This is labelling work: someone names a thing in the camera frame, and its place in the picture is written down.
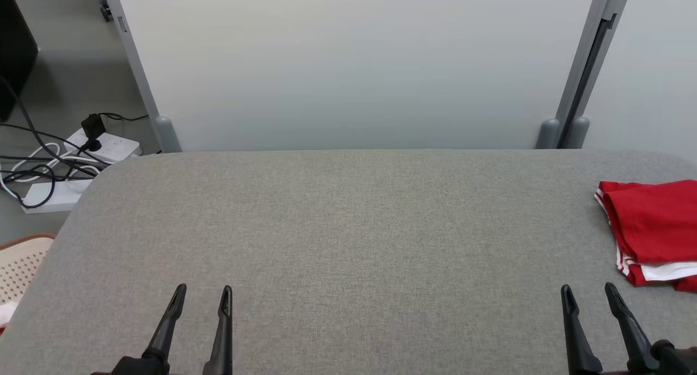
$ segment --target white power strip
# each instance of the white power strip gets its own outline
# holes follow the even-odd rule
[[[48,212],[66,212],[72,211],[72,208],[80,199],[82,192],[87,186],[92,183],[92,179],[82,179],[80,181],[56,182],[56,188],[53,191],[51,198],[42,206],[34,209],[25,209],[26,214],[33,213],[48,213]],[[36,205],[42,202],[51,191],[51,183],[35,183],[27,192],[27,196],[23,199],[27,205]]]
[[[70,136],[68,141],[77,146],[82,146],[88,140],[87,136],[85,136],[85,131],[80,129],[77,130],[75,134]],[[104,133],[97,137],[97,141],[102,144],[102,147],[94,152],[90,151],[89,154],[94,155],[98,159],[104,160],[108,163],[120,162],[121,160],[129,157],[139,156],[143,153],[143,149],[140,147],[140,142],[125,139],[124,137],[115,136],[113,134]],[[68,144],[67,142],[64,144],[65,149],[68,152],[77,151],[76,147]]]

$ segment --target gray floor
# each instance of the gray floor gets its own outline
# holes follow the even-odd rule
[[[38,130],[67,138],[94,112],[146,114],[117,26],[104,22],[98,0],[15,1],[41,50],[21,95]],[[7,123],[27,126],[17,109]],[[105,120],[105,125],[109,133],[140,142],[144,154],[160,149],[147,119]],[[37,147],[31,133],[0,127],[0,154],[28,155]],[[3,169],[12,167],[0,162]],[[22,195],[28,189],[11,187]],[[67,216],[67,212],[25,214],[2,192],[0,243],[37,232],[57,233]]]

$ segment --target gray fabric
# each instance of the gray fabric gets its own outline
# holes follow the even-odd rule
[[[0,338],[0,373],[110,370],[180,282],[173,373],[200,373],[224,284],[236,373],[566,373],[572,284],[607,370],[617,284],[652,340],[697,345],[697,296],[615,269],[600,180],[697,179],[669,155],[586,150],[205,152],[107,169]]]

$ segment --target white cable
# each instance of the white cable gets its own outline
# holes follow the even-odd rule
[[[91,170],[93,170],[94,173],[97,174],[97,175],[99,175],[99,172],[100,172],[99,169],[98,169],[97,167],[92,167],[92,166],[90,166],[90,165],[84,165],[84,166],[81,166],[80,168],[91,169]],[[73,176],[73,175],[76,174],[77,172],[79,172],[79,171],[75,170],[75,171],[71,172],[70,175],[68,175],[68,176]],[[68,180],[66,179],[65,184],[67,184],[68,187],[71,187],[72,189],[74,189],[74,190],[77,191],[77,192],[84,192],[85,189],[87,189],[87,186],[89,186],[89,184],[91,183],[91,181],[90,181],[90,182],[87,183],[87,185],[85,185],[84,187],[82,187],[82,186],[75,186],[75,184],[73,184],[72,182],[74,182],[74,181],[68,181]]]
[[[60,153],[60,145],[59,145],[59,144],[56,144],[55,142],[47,142],[47,143],[46,143],[46,146],[55,146],[55,147],[56,147],[56,154],[59,154],[59,153]],[[42,151],[42,150],[44,150],[43,147],[40,147],[39,149],[34,150],[34,151],[32,152],[32,154],[28,155],[28,157],[34,157],[38,152],[40,152],[40,151]],[[22,161],[18,162],[17,164],[15,164],[14,167],[12,167],[12,171],[19,171],[18,169],[20,168],[20,166],[21,166],[22,164],[25,164],[27,161],[28,161],[28,160],[22,160]],[[48,170],[45,169],[45,168],[43,168],[43,172],[44,172],[44,174],[45,174],[46,172],[48,172]],[[18,179],[18,180],[15,181],[15,182],[20,182],[20,183],[23,183],[23,182],[31,182],[31,181],[35,181],[36,179],[39,179],[39,176],[30,177],[29,179]]]
[[[5,181],[3,181],[2,173],[0,173],[0,186],[2,186],[2,188],[5,189],[5,191],[10,193],[11,196],[15,197],[16,199],[20,199],[20,196],[18,196],[17,194],[15,194],[15,192],[7,188]]]
[[[49,143],[46,144],[46,146],[55,146],[55,147],[56,147],[56,154],[57,154],[57,155],[60,154],[60,146],[59,146],[59,144],[56,144],[55,142],[49,142]],[[34,152],[33,152],[32,154],[30,154],[29,157],[34,157],[35,154],[37,154],[38,152],[40,152],[40,151],[42,151],[42,150],[43,150],[42,147],[40,147],[40,148],[37,149],[37,150],[34,150]],[[88,163],[92,163],[92,164],[101,164],[100,162],[98,162],[97,160],[94,160],[94,159],[87,159],[86,157],[80,157],[80,156],[72,156],[72,152],[65,152],[64,154],[60,155],[60,159],[63,159],[63,160],[76,160],[76,161],[88,162]],[[18,163],[15,164],[15,166],[12,168],[12,171],[18,171],[18,168],[19,168],[22,164],[25,164],[26,162],[27,162],[27,160],[22,160],[22,161],[18,162]],[[53,167],[55,167],[56,164],[58,164],[59,162],[60,162],[60,160],[58,160],[58,159],[53,159],[53,160],[51,160],[50,162],[47,162],[46,165],[47,165],[48,167],[53,168]],[[97,172],[99,172],[99,170],[98,170],[96,167],[92,167],[92,169],[94,169],[94,170],[96,170]],[[15,182],[20,182],[20,183],[33,182],[33,181],[35,181],[35,180],[37,180],[37,179],[39,179],[39,178],[40,178],[40,176],[32,176],[32,177],[28,177],[27,179],[17,179],[17,181],[15,181]]]

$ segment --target white wall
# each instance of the white wall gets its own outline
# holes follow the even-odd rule
[[[697,163],[697,0],[627,1],[583,115],[583,147]]]
[[[120,0],[184,150],[534,147],[590,3]]]

